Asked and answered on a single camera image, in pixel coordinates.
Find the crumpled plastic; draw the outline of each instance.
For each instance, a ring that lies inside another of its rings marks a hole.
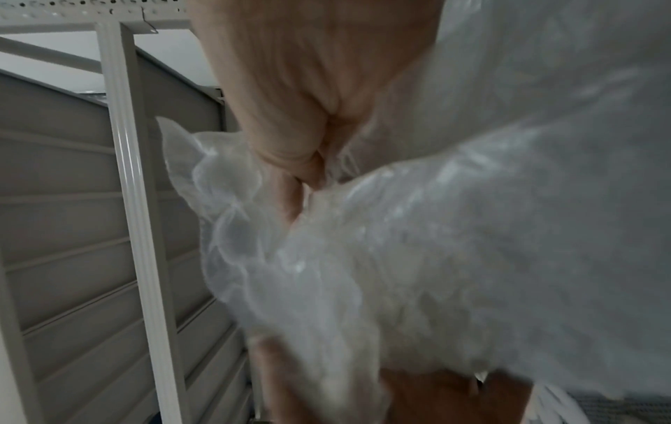
[[[671,394],[670,8],[448,0],[291,228],[244,134],[161,119],[210,289],[333,423],[381,367]]]

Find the ceiling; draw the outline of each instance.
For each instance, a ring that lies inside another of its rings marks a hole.
[[[100,60],[93,31],[16,34],[3,37]],[[198,85],[217,86],[196,36],[187,29],[135,36],[137,46]],[[105,92],[103,76],[0,52],[0,69],[78,93]]]

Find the plastic bag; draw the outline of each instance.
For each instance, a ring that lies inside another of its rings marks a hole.
[[[212,292],[334,423],[381,366],[671,393],[670,7],[448,0],[290,231],[243,134],[161,120]]]

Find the hand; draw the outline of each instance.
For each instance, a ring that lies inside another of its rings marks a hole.
[[[303,185],[364,123],[375,96],[435,41],[443,0],[189,0],[226,102],[281,172],[293,221]]]
[[[320,424],[296,394],[288,376],[299,366],[275,338],[252,346],[264,398],[277,424]],[[474,378],[450,371],[424,375],[382,370],[392,403],[385,424],[519,424],[531,385],[494,372],[479,389]]]

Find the metal shelving unit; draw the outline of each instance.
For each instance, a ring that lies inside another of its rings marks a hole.
[[[188,28],[182,0],[0,0],[0,34],[95,30],[101,61],[2,37],[0,52],[101,73],[107,92],[105,104],[0,73],[3,422],[261,418],[243,336],[205,287],[198,220],[170,185],[153,119],[195,132],[234,118],[134,43]]]

